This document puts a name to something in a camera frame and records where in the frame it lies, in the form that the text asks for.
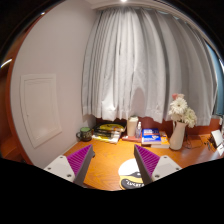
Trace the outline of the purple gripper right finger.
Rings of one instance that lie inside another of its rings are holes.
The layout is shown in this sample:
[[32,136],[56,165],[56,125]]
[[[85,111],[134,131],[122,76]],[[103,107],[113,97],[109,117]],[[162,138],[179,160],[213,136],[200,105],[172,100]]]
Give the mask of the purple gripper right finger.
[[134,156],[145,185],[181,170],[168,155],[158,156],[139,145],[134,145]]

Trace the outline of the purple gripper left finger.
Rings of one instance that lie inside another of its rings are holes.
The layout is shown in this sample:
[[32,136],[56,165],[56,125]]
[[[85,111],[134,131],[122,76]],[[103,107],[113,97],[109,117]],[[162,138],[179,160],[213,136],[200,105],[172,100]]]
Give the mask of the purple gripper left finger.
[[69,156],[58,156],[44,170],[82,186],[94,156],[93,146],[87,145]]

